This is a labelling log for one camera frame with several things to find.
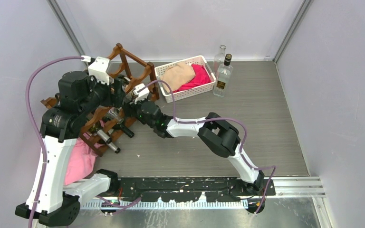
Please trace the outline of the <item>clear drinking glass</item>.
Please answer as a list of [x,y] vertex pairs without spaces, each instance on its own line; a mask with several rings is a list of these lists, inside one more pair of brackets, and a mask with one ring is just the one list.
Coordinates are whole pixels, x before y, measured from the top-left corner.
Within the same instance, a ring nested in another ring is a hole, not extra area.
[[108,115],[109,115],[109,118],[111,120],[114,120],[115,119],[120,124],[122,124],[124,122],[124,119],[119,114],[119,110],[117,108],[115,108],[115,107],[112,107],[108,111]]

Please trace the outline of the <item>black-neck green wine bottle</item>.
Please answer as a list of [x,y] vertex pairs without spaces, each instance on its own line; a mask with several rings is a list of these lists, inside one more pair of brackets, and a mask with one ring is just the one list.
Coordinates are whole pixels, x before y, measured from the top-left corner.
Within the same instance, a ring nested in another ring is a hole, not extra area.
[[114,130],[120,130],[120,131],[122,131],[129,138],[133,138],[134,137],[134,132],[131,131],[128,127],[126,127],[123,123],[117,123],[116,125],[113,126],[113,129]]

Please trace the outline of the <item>silver-neck dark wine bottle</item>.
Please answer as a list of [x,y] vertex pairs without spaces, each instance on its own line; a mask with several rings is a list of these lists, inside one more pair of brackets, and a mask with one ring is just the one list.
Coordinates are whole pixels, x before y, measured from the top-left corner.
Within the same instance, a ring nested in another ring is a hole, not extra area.
[[117,147],[113,142],[107,143],[109,149],[111,149],[115,153],[120,153],[121,149]]

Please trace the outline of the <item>clear bottle black cap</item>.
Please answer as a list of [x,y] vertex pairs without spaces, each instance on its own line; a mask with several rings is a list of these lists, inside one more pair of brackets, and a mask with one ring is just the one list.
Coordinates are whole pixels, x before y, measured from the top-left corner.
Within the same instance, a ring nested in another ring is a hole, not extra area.
[[128,104],[130,102],[134,102],[136,98],[136,95],[133,93],[133,91],[127,93],[123,99],[123,104]]
[[213,94],[217,97],[224,97],[231,78],[233,66],[231,65],[232,54],[225,55],[224,62],[219,65],[216,73],[216,82]]

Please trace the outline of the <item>clear glass bottle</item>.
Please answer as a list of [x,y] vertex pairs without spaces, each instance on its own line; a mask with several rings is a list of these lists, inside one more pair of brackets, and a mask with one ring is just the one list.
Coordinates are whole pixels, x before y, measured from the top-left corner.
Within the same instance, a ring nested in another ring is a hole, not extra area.
[[225,58],[225,49],[226,46],[225,45],[220,45],[219,46],[219,51],[218,53],[215,55],[214,59],[213,59],[213,72],[216,74],[219,66],[224,62],[224,58]]

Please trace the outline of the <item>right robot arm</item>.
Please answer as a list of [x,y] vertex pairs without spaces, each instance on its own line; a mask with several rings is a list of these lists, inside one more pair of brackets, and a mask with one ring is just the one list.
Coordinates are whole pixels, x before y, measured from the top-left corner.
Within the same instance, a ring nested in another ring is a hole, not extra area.
[[243,149],[239,130],[214,112],[199,119],[181,119],[162,113],[155,102],[148,99],[125,103],[122,106],[128,117],[135,117],[148,125],[161,138],[199,138],[217,156],[226,158],[233,165],[245,184],[246,192],[257,195],[263,190],[264,173],[248,157]]

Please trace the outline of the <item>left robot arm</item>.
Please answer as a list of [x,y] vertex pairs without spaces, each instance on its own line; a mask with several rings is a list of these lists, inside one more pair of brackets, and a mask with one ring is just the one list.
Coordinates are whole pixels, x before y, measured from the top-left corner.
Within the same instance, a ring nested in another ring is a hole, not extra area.
[[125,97],[121,79],[99,82],[83,71],[65,73],[58,82],[59,97],[42,116],[37,135],[41,156],[32,191],[26,202],[15,209],[17,216],[37,219],[42,225],[71,225],[81,206],[101,193],[119,192],[117,173],[101,169],[69,190],[64,182],[70,155],[87,116],[100,106],[120,107]]

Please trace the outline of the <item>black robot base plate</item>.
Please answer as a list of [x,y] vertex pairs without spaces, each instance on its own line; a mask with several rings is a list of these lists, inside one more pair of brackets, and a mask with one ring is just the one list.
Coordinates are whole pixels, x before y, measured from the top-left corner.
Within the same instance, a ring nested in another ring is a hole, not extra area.
[[141,198],[141,202],[197,202],[204,197],[206,202],[236,202],[240,199],[251,199],[266,195],[275,195],[269,182],[263,181],[259,190],[251,187],[238,177],[128,177],[118,180],[118,188],[101,193],[101,197],[119,197],[121,200],[133,201]]

